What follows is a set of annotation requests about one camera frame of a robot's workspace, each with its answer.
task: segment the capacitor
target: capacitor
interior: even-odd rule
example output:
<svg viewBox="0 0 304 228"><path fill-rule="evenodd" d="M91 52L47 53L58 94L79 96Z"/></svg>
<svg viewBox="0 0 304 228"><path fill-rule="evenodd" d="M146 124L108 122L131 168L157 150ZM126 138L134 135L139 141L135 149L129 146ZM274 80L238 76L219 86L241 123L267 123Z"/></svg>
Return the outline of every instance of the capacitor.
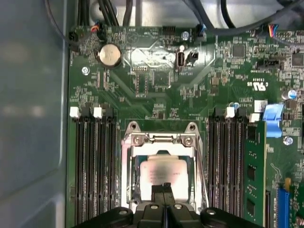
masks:
<svg viewBox="0 0 304 228"><path fill-rule="evenodd" d="M96 58L104 67L112 69L121 64L122 53L117 45L106 44L97 52Z"/></svg>
<svg viewBox="0 0 304 228"><path fill-rule="evenodd" d="M293 144L294 140L292 139L292 137L290 136L286 136L284 137L283 139L283 143L286 145L286 146L289 146L291 144Z"/></svg>
<svg viewBox="0 0 304 228"><path fill-rule="evenodd" d="M236 111L237 109L239 109L239 103L233 103L232 107L234 107L234 110Z"/></svg>
<svg viewBox="0 0 304 228"><path fill-rule="evenodd" d="M295 99L296 98L296 91L291 89L291 90L285 90L282 93L282 99L283 100L289 100L289 99Z"/></svg>
<svg viewBox="0 0 304 228"><path fill-rule="evenodd" d="M295 217L295 222L299 226L304 226L304 219L299 216Z"/></svg>
<svg viewBox="0 0 304 228"><path fill-rule="evenodd" d="M188 40L190 38L189 32L187 32L187 31L182 32L181 38L182 38L182 40L185 40L185 41Z"/></svg>

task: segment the motherboard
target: motherboard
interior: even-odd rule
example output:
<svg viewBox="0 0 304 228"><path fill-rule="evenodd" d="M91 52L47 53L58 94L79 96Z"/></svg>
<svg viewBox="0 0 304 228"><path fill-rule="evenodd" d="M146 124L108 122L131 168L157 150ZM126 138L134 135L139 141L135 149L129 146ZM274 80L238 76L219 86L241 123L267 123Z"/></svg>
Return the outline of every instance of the motherboard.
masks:
<svg viewBox="0 0 304 228"><path fill-rule="evenodd" d="M100 26L70 51L66 226L134 209L169 182L198 213L301 227L303 83L304 48L258 31Z"/></svg>

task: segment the blue expansion slot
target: blue expansion slot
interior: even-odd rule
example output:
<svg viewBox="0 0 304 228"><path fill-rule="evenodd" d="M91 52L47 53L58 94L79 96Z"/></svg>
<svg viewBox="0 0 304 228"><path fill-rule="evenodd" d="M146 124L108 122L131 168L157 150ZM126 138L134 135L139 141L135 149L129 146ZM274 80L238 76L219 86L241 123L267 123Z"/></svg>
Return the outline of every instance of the blue expansion slot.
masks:
<svg viewBox="0 0 304 228"><path fill-rule="evenodd" d="M289 228L289 192L278 189L277 193L277 224L278 228Z"/></svg>

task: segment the blue latch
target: blue latch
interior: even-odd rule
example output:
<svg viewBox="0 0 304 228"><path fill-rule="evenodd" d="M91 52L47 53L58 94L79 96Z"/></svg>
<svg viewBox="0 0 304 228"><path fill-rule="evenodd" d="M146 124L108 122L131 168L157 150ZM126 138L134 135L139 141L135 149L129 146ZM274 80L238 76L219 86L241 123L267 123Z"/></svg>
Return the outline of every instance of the blue latch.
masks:
<svg viewBox="0 0 304 228"><path fill-rule="evenodd" d="M282 130L280 121L282 120L283 104L268 104L265 107L262 120L266 122L266 138L280 138Z"/></svg>

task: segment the screw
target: screw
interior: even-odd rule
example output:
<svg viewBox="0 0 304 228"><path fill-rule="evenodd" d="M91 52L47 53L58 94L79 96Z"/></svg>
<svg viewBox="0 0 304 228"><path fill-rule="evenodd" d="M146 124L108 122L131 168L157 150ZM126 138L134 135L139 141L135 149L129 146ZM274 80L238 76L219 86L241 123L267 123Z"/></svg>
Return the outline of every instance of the screw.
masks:
<svg viewBox="0 0 304 228"><path fill-rule="evenodd" d="M89 75L89 73L90 73L90 69L87 68L86 66L84 66L84 67L81 69L81 72L82 72L83 75L87 76L87 75Z"/></svg>
<svg viewBox="0 0 304 228"><path fill-rule="evenodd" d="M293 144L294 140L292 139L292 137L289 137L289 136L286 136L284 137L283 139L283 143L286 145L286 146L289 146L291 144Z"/></svg>
<svg viewBox="0 0 304 228"><path fill-rule="evenodd" d="M181 38L182 38L183 40L188 40L188 39L190 38L189 32L184 31L184 32L181 34Z"/></svg>
<svg viewBox="0 0 304 228"><path fill-rule="evenodd" d="M136 137L133 138L133 143L135 145L140 145L140 144L142 144L142 142L143 142L143 139L139 136L136 136Z"/></svg>
<svg viewBox="0 0 304 228"><path fill-rule="evenodd" d="M174 207L175 207L176 209L181 209L181 208L182 208L182 205L181 205L181 204L175 204Z"/></svg>
<svg viewBox="0 0 304 228"><path fill-rule="evenodd" d="M210 209L207 210L207 213L210 214L210 215L215 215L215 211L210 210Z"/></svg>
<svg viewBox="0 0 304 228"><path fill-rule="evenodd" d="M193 143L193 140L190 137L187 137L187 138L184 139L184 143L187 146L190 146Z"/></svg>
<svg viewBox="0 0 304 228"><path fill-rule="evenodd" d="M126 210L121 210L121 211L119 212L120 215L125 215L126 213L128 213Z"/></svg>

